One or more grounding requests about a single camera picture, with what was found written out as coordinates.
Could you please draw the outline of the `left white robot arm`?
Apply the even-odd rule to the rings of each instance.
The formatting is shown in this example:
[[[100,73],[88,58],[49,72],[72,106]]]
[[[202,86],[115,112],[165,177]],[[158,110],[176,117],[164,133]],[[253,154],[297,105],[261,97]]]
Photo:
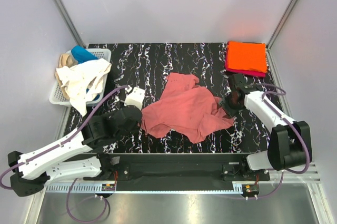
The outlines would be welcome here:
[[[134,105],[103,115],[91,112],[79,128],[63,138],[30,153],[9,153],[8,165],[13,172],[10,189],[19,197],[27,197],[53,182],[112,179],[116,165],[102,149],[137,132],[141,121],[142,112]]]

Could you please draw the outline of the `salmon pink t-shirt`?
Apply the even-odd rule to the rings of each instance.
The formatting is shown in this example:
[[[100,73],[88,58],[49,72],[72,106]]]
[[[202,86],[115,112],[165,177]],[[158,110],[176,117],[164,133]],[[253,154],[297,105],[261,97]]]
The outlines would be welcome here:
[[[215,97],[192,74],[170,73],[160,99],[142,109],[141,128],[155,138],[174,130],[192,143],[200,143],[216,131],[233,126]]]

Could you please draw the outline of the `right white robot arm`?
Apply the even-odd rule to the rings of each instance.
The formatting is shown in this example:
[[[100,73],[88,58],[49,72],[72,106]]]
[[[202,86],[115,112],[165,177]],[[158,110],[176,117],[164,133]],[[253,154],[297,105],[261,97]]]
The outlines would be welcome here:
[[[251,180],[258,171],[276,170],[303,174],[312,161],[310,126],[286,115],[268,98],[262,84],[249,84],[243,74],[229,77],[230,92],[220,101],[231,118],[249,110],[266,126],[270,141],[266,151],[247,155],[239,166],[239,174]]]

